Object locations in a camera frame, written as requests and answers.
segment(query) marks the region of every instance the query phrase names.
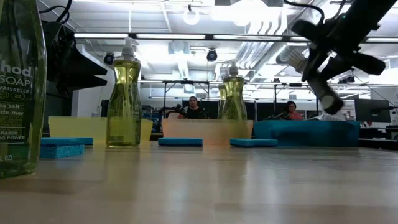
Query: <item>black shirt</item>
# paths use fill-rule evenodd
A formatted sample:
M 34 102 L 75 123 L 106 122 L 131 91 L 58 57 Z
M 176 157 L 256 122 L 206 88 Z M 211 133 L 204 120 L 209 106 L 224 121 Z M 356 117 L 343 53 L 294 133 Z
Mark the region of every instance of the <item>black shirt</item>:
M 193 110 L 188 107 L 187 118 L 188 119 L 206 119 L 205 110 L 203 110 L 202 108 Z

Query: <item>green dish soap bottle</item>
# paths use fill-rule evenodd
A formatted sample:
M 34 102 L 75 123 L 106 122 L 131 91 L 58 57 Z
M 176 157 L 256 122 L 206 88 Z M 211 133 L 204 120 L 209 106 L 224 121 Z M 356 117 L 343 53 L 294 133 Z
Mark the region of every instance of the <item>green dish soap bottle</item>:
M 218 119 L 223 119 L 223 108 L 226 98 L 226 88 L 224 83 L 218 85 L 218 90 L 220 92 L 220 106 L 218 107 Z
M 36 1 L 0 0 L 0 179 L 33 172 L 47 58 Z
M 109 100 L 106 145 L 138 146 L 141 138 L 141 101 L 138 92 L 140 61 L 134 57 L 138 43 L 126 37 L 122 55 L 114 59 L 116 83 Z
M 222 119 L 246 120 L 248 116 L 242 96 L 244 78 L 238 76 L 236 61 L 232 60 L 231 63 L 229 76 L 223 80 L 226 88 L 226 99 Z

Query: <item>blue sponge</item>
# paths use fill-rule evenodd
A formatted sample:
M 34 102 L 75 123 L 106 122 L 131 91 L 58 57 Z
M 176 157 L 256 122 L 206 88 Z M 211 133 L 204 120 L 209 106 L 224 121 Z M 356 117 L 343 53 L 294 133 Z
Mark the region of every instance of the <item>blue sponge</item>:
M 69 146 L 76 144 L 92 145 L 93 138 L 42 138 L 41 145 Z
M 229 143 L 236 147 L 276 147 L 276 139 L 230 139 Z
M 201 138 L 160 138 L 158 140 L 160 146 L 202 146 Z
M 69 156 L 82 155 L 84 152 L 85 152 L 85 145 L 42 146 L 40 147 L 40 158 L 59 159 Z
M 59 159 L 81 155 L 85 151 L 87 139 L 89 138 L 42 138 L 40 158 Z

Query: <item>person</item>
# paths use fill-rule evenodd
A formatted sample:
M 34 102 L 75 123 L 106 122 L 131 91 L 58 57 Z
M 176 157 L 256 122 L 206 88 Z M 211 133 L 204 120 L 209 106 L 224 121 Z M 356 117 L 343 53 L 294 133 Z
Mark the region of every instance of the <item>person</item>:
M 287 105 L 287 114 L 286 114 L 287 119 L 291 119 L 291 120 L 295 120 L 295 121 L 303 120 L 303 117 L 301 116 L 301 114 L 296 112 L 296 108 L 297 108 L 296 103 L 294 103 L 293 101 L 288 101 L 286 103 L 286 105 Z
M 198 99 L 194 96 L 189 98 L 189 106 L 184 108 L 188 119 L 206 119 L 205 110 L 198 106 Z

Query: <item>bottle label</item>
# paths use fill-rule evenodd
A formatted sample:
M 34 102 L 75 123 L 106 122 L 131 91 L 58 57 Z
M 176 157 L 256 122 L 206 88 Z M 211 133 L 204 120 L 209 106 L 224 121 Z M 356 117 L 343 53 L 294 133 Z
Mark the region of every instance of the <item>bottle label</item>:
M 28 143 L 34 108 L 33 69 L 0 60 L 0 144 Z

